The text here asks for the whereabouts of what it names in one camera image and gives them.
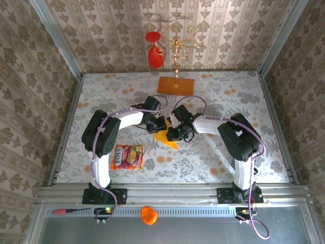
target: floral wallpaper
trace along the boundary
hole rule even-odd
[[[76,80],[28,1],[0,1],[0,243],[22,243]]]
[[[83,73],[149,71],[145,35],[181,40],[189,27],[204,41],[180,59],[186,70],[258,70],[293,0],[46,0]],[[194,39],[186,42],[194,45]],[[161,39],[161,46],[169,45]],[[171,69],[167,49],[163,70]]]
[[[267,74],[301,184],[325,230],[325,1],[310,0]]]

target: yellow triangle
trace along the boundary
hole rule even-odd
[[[167,128],[170,126],[169,122],[167,120],[166,121],[166,125],[167,125]],[[157,141],[160,141],[161,143],[167,145],[167,146],[170,146],[176,150],[178,150],[178,145],[176,143],[176,141],[168,141],[167,140],[167,131],[160,131],[158,133],[155,133],[153,136],[154,136],[154,139],[157,140]]]

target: gold mug tree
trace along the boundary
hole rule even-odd
[[[186,30],[186,33],[190,34],[189,37],[184,40],[180,40],[178,38],[179,28],[170,25],[167,27],[168,31],[173,31],[176,33],[175,37],[170,40],[167,37],[163,36],[158,32],[149,32],[146,35],[146,40],[148,42],[152,42],[152,47],[149,51],[149,65],[153,68],[159,68],[164,65],[163,56],[166,54],[166,48],[172,47],[174,51],[174,68],[175,68],[175,78],[174,77],[161,77],[158,85],[158,93],[160,94],[171,94],[171,95],[180,95],[180,96],[188,96],[193,95],[194,88],[194,80],[193,79],[183,79],[178,77],[179,64],[177,60],[186,59],[189,57],[189,52],[187,50],[183,50],[181,52],[181,56],[179,55],[179,51],[181,48],[200,48],[203,46],[203,41],[200,39],[195,39],[194,46],[188,46],[184,43],[190,39],[192,39],[197,33],[198,29],[194,27],[189,27]],[[156,47],[154,42],[157,42],[161,37],[170,42],[170,45],[167,46],[158,46]]]

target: screwdriver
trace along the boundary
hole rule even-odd
[[[74,208],[60,208],[60,209],[56,209],[53,211],[53,215],[66,215],[67,213],[70,212],[75,212],[75,211],[79,211],[79,210],[87,210],[87,209],[91,209],[89,208],[82,208],[82,209],[74,209]]]

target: orange toy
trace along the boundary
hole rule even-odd
[[[157,221],[157,212],[149,206],[145,206],[141,209],[141,219],[147,225],[152,225]]]

